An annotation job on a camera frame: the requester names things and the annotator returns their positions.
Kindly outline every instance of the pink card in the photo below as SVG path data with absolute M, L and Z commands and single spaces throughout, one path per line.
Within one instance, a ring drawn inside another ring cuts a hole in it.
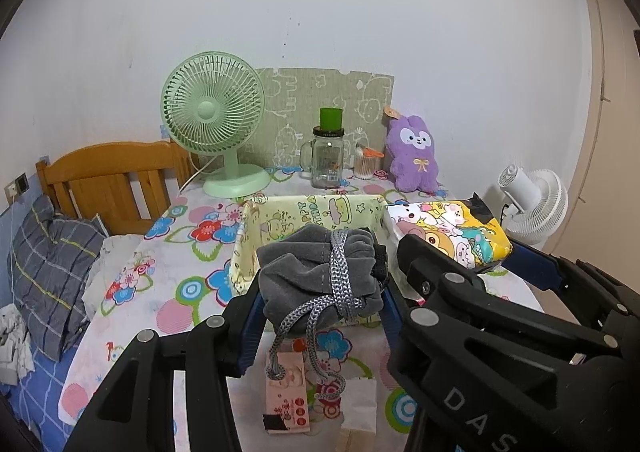
M 282 418 L 286 430 L 269 430 L 269 434 L 309 432 L 306 406 L 305 363 L 302 353 L 278 353 L 278 361 L 287 374 L 276 382 L 267 378 L 267 411 Z

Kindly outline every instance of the black jar lid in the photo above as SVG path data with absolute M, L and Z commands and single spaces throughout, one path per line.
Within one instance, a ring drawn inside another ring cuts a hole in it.
M 322 138 L 342 138 L 344 136 L 344 127 L 338 130 L 322 130 L 320 125 L 314 127 L 314 136 L 321 136 Z

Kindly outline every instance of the fan base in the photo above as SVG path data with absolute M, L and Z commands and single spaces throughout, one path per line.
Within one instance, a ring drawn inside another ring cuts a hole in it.
M 254 194 L 265 188 L 270 181 L 271 176 L 262 167 L 241 163 L 238 165 L 238 174 L 234 177 L 228 175 L 225 167 L 207 176 L 204 192 L 212 197 L 232 199 Z

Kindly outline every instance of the plush toy eye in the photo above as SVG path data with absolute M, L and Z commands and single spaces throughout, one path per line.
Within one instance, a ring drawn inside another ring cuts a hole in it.
M 400 139 L 407 145 L 411 145 L 413 143 L 414 136 L 415 133 L 410 128 L 405 127 L 400 131 Z
M 420 136 L 422 138 L 422 141 L 427 145 L 427 146 L 431 146 L 431 136 L 428 135 L 428 133 L 424 132 L 423 130 L 421 130 L 418 133 L 418 136 Z

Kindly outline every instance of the white lettering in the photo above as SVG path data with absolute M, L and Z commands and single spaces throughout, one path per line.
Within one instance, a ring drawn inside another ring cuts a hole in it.
M 511 450 L 511 445 L 515 445 L 517 442 L 518 440 L 511 434 L 502 434 L 502 437 L 500 438 L 500 445 L 502 446 L 498 448 L 498 445 L 491 443 L 491 448 L 494 449 L 495 452 L 509 452 L 509 450 Z
M 456 404 L 453 404 L 453 403 L 451 403 L 451 400 L 455 396 L 458 397 L 458 400 L 457 400 L 458 402 Z M 453 387 L 451 389 L 451 392 L 444 399 L 444 404 L 446 406 L 448 406 L 451 410 L 459 410 L 460 407 L 465 405 L 465 397 L 462 395 L 462 393 L 459 390 L 457 390 L 455 387 Z
M 473 425 L 478 429 L 478 435 L 481 435 L 482 431 L 484 430 L 484 426 L 486 425 L 487 419 L 489 419 L 489 416 L 487 414 L 483 414 L 482 416 L 478 416 L 477 418 L 470 419 L 466 422 L 466 424 Z

